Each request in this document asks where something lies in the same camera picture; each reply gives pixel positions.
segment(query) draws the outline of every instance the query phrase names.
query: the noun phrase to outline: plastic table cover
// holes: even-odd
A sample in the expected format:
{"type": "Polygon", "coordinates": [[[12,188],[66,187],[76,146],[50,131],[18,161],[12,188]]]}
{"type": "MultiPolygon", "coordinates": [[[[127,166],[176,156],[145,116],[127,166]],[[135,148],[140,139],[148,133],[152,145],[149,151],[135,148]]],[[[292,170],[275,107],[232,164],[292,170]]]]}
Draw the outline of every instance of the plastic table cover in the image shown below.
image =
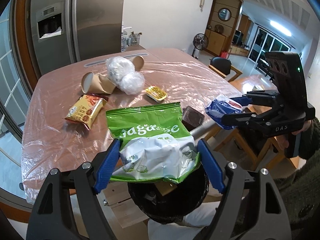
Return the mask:
{"type": "MultiPolygon", "coordinates": [[[[139,95],[126,95],[116,88],[100,111],[90,131],[81,124],[64,118],[69,108],[83,94],[80,86],[87,72],[106,74],[104,60],[113,56],[145,60],[140,73],[145,88],[156,85],[168,93],[163,103],[181,102],[204,114],[204,107],[220,93],[227,97],[241,93],[206,65],[178,49],[148,49],[100,56],[77,62],[42,76],[32,95],[22,138],[21,169],[26,198],[34,203],[47,174],[76,169],[105,151],[113,138],[107,127],[105,111],[121,107],[156,104],[143,90],[139,95]]],[[[205,122],[210,118],[205,115],[205,122]]]]}

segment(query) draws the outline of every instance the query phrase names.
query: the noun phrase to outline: standing fan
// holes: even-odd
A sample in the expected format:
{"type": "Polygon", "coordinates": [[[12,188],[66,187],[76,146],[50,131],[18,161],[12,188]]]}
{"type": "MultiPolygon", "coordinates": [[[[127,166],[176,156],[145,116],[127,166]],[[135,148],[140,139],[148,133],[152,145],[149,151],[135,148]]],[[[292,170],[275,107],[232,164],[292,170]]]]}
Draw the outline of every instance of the standing fan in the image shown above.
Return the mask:
{"type": "Polygon", "coordinates": [[[193,46],[195,46],[195,48],[193,49],[192,52],[192,56],[196,59],[198,59],[198,57],[195,57],[195,51],[197,50],[204,50],[208,47],[208,43],[209,43],[209,39],[208,37],[203,34],[203,33],[198,33],[194,38],[193,38],[193,46]]]}

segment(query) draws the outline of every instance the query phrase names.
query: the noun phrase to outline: sliding glass door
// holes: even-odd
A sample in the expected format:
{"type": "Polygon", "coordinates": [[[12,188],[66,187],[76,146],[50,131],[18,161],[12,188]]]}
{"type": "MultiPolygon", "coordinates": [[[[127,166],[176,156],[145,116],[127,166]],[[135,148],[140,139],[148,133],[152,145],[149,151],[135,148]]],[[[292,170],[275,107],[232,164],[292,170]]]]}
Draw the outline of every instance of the sliding glass door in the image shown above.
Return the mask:
{"type": "Polygon", "coordinates": [[[249,59],[259,63],[260,59],[266,60],[265,52],[269,51],[290,51],[291,48],[281,42],[279,39],[259,29],[254,40],[249,59]]]}

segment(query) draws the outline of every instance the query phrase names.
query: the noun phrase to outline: white cloth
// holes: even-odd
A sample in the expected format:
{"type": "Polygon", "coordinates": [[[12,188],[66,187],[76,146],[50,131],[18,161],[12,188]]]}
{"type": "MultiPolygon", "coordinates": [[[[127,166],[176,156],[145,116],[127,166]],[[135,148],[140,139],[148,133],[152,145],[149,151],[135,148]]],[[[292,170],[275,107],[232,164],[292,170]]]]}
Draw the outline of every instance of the white cloth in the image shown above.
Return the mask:
{"type": "Polygon", "coordinates": [[[220,201],[202,203],[198,208],[183,218],[181,223],[167,225],[153,220],[148,222],[148,236],[150,240],[193,240],[204,228],[210,225],[220,201]]]}

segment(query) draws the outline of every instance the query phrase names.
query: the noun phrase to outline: plastic bottle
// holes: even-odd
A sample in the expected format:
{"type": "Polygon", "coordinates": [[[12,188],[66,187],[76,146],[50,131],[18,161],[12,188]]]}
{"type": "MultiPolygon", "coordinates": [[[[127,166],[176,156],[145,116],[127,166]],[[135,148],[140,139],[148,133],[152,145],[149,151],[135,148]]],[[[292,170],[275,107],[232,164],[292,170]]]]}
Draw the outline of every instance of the plastic bottle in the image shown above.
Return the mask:
{"type": "Polygon", "coordinates": [[[121,52],[125,51],[127,49],[127,38],[123,34],[123,22],[121,25],[121,52]]]}

